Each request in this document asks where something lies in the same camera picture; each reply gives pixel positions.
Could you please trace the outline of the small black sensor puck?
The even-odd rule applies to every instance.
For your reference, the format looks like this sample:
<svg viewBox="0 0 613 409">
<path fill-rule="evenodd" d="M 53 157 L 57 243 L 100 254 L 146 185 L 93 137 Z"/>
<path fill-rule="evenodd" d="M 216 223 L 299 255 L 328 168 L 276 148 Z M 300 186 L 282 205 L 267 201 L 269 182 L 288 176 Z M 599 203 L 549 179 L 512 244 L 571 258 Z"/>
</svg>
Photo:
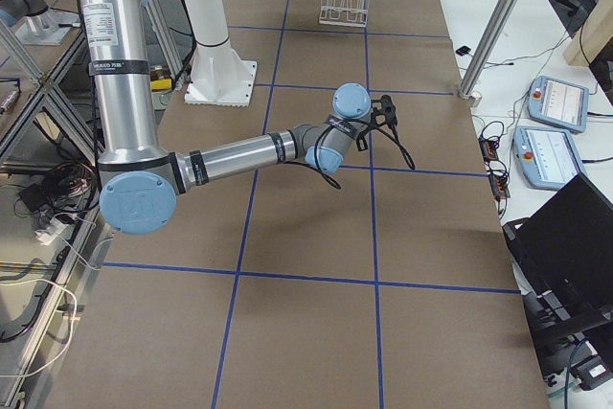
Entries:
<svg viewBox="0 0 613 409">
<path fill-rule="evenodd" d="M 471 49 L 468 46 L 461 46 L 458 49 L 455 50 L 455 53 L 458 56 L 464 56 L 464 55 L 468 55 L 470 53 Z"/>
</svg>

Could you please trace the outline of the teach pendant tablet near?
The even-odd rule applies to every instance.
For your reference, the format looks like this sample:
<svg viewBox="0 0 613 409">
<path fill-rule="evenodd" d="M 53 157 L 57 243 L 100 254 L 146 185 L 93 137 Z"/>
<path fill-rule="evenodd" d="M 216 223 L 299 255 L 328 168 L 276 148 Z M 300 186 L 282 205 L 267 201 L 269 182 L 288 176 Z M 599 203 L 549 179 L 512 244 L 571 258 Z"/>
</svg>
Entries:
<svg viewBox="0 0 613 409">
<path fill-rule="evenodd" d="M 520 125 L 513 145 L 520 169 L 533 188 L 558 191 L 579 173 L 586 174 L 567 129 Z"/>
</svg>

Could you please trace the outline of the teach pendant tablet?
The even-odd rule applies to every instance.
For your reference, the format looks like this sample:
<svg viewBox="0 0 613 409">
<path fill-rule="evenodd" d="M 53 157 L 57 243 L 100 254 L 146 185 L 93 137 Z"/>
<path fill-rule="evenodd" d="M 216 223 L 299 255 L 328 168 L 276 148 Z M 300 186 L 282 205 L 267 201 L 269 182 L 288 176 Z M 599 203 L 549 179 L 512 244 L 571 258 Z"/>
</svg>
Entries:
<svg viewBox="0 0 613 409">
<path fill-rule="evenodd" d="M 567 129 L 520 125 L 513 145 L 520 169 L 533 188 L 558 191 L 579 173 L 586 174 Z"/>
<path fill-rule="evenodd" d="M 587 87 L 539 76 L 529 91 L 528 112 L 541 123 L 582 133 L 586 128 L 589 96 Z"/>
</svg>

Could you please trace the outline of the teach pendant tablet far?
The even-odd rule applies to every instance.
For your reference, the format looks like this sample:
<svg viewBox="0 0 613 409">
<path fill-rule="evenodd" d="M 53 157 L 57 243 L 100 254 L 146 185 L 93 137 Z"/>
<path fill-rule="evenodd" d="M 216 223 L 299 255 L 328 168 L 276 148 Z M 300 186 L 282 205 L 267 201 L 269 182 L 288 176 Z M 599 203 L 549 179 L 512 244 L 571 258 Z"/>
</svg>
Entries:
<svg viewBox="0 0 613 409">
<path fill-rule="evenodd" d="M 587 87 L 539 76 L 529 91 L 528 112 L 541 123 L 582 133 L 586 128 L 589 96 Z"/>
</svg>

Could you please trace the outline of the steel bowl with corn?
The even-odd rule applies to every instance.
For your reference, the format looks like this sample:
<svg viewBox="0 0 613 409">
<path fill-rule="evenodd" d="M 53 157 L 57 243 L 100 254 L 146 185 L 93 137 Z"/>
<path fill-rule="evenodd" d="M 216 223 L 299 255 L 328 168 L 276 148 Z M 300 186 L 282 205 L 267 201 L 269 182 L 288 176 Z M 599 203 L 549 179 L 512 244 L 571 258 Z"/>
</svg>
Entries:
<svg viewBox="0 0 613 409">
<path fill-rule="evenodd" d="M 153 108 L 164 110 L 170 102 L 173 88 L 170 69 L 161 65 L 152 66 L 149 76 Z"/>
</svg>

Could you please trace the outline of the black laptop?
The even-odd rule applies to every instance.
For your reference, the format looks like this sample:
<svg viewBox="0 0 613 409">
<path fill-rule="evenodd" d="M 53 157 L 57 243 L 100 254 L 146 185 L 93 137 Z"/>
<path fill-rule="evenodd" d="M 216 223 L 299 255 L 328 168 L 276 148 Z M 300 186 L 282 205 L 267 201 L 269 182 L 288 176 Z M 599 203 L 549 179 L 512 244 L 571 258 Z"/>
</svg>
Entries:
<svg viewBox="0 0 613 409">
<path fill-rule="evenodd" d="M 574 330 L 612 338 L 612 202 L 578 173 L 503 235 L 534 294 Z"/>
</svg>

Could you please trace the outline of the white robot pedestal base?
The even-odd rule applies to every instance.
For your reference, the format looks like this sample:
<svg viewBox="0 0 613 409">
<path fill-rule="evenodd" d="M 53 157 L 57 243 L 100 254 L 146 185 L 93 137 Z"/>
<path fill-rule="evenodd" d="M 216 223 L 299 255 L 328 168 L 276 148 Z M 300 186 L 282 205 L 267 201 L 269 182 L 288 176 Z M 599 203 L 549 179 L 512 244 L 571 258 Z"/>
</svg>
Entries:
<svg viewBox="0 0 613 409">
<path fill-rule="evenodd" d="M 186 102 L 247 106 L 258 64 L 233 49 L 222 0 L 184 2 L 196 43 Z"/>
</svg>

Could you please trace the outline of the aluminium frame post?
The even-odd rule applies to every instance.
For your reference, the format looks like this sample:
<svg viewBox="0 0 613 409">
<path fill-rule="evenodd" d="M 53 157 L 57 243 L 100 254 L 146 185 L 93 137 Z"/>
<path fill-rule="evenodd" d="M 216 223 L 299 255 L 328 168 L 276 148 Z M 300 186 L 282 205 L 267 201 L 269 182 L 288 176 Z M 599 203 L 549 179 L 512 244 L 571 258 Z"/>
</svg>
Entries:
<svg viewBox="0 0 613 409">
<path fill-rule="evenodd" d="M 477 45 L 471 62 L 465 71 L 458 96 L 469 102 L 471 108 L 480 104 L 481 94 L 475 90 L 477 80 L 485 69 L 486 63 L 493 48 L 502 33 L 504 26 L 511 16 L 512 10 L 518 0 L 498 0 L 481 39 Z"/>
</svg>

